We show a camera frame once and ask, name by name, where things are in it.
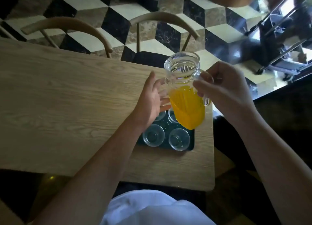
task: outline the black tray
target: black tray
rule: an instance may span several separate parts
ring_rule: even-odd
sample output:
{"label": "black tray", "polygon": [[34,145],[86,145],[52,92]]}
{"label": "black tray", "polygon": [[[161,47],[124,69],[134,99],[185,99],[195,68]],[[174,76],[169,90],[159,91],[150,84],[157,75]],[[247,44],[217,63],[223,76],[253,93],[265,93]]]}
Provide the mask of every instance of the black tray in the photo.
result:
{"label": "black tray", "polygon": [[[171,123],[169,121],[169,119],[168,119],[168,111],[166,111],[166,115],[164,116],[163,119],[161,119],[160,121],[154,121],[153,124],[157,124],[157,125],[161,126],[163,128],[163,130],[165,131],[165,140],[163,141],[163,143],[160,146],[158,146],[156,148],[168,148],[168,149],[175,150],[169,144],[169,134],[170,134],[170,132],[172,130],[174,130],[176,128],[182,128],[182,129],[186,130],[189,133],[189,135],[190,135],[190,145],[184,151],[191,151],[191,150],[193,150],[193,148],[194,148],[194,132],[195,132],[195,130],[188,130],[188,129],[186,129],[185,127],[183,127],[179,123]],[[143,141],[142,134],[140,135],[140,137],[139,137],[139,139],[137,141],[137,144],[145,145],[147,147],[150,147],[147,144],[145,144],[145,142]]]}

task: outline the yellow liquid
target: yellow liquid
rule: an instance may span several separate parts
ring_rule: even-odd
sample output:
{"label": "yellow liquid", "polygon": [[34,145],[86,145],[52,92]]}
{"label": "yellow liquid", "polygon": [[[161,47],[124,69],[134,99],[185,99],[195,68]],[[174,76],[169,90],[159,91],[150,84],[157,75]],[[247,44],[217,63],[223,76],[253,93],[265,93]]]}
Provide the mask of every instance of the yellow liquid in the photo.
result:
{"label": "yellow liquid", "polygon": [[169,98],[177,121],[186,129],[195,129],[205,119],[203,99],[194,93],[193,87],[172,89]]}

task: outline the wooden table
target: wooden table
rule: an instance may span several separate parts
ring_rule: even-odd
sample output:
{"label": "wooden table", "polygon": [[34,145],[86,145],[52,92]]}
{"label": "wooden table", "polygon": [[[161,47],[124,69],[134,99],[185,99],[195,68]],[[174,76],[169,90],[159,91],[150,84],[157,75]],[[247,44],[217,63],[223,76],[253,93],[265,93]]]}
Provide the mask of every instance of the wooden table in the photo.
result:
{"label": "wooden table", "polygon": [[[165,70],[0,38],[0,168],[73,176],[134,108],[150,71]],[[213,120],[195,148],[137,145],[123,181],[210,191]]]}

